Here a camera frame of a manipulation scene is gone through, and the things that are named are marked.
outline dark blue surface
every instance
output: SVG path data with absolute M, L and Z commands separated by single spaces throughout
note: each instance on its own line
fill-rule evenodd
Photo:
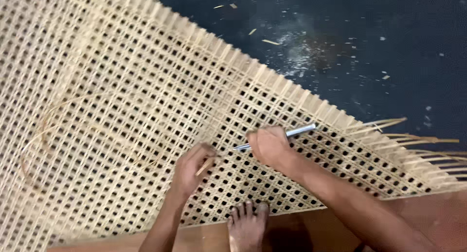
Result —
M 467 0 L 160 1 L 358 120 L 467 149 Z

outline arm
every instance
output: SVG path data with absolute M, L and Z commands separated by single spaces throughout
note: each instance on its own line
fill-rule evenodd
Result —
M 382 202 L 292 150 L 281 127 L 250 133 L 248 142 L 257 159 L 312 192 L 372 249 L 381 252 L 439 250 Z
M 172 251 L 183 207 L 188 197 L 206 176 L 207 169 L 199 176 L 196 176 L 196 172 L 202 167 L 204 159 L 214 154 L 215 152 L 207 144 L 199 143 L 178 159 L 171 188 L 167 191 L 164 204 L 139 252 Z

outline toe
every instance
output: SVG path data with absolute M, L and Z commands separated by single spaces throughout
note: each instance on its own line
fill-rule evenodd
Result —
M 240 218 L 245 216 L 245 204 L 243 202 L 238 204 L 238 214 Z
M 245 203 L 247 217 L 251 217 L 253 215 L 253 201 L 247 200 Z
M 232 208 L 232 219 L 233 223 L 238 222 L 238 209 L 236 207 Z
M 269 216 L 269 205 L 265 202 L 259 203 L 256 213 L 258 214 L 258 218 L 266 223 Z
M 233 224 L 233 219 L 232 217 L 229 217 L 229 219 L 227 219 L 227 228 L 229 229 L 230 231 L 230 228 L 232 227 Z

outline beige woven mesh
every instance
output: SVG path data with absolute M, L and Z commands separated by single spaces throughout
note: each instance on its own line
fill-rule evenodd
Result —
M 273 213 L 323 207 L 231 148 L 264 124 L 318 130 L 291 145 L 380 198 L 465 185 L 153 0 L 1 0 L 0 244 L 39 251 L 147 230 L 177 158 L 197 141 L 222 156 L 181 225 L 225 221 L 247 198 Z

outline foot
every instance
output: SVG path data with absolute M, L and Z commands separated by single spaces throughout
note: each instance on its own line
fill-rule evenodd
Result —
M 265 202 L 256 205 L 255 213 L 251 200 L 233 207 L 227 222 L 230 252 L 260 252 L 268 216 L 269 205 Z

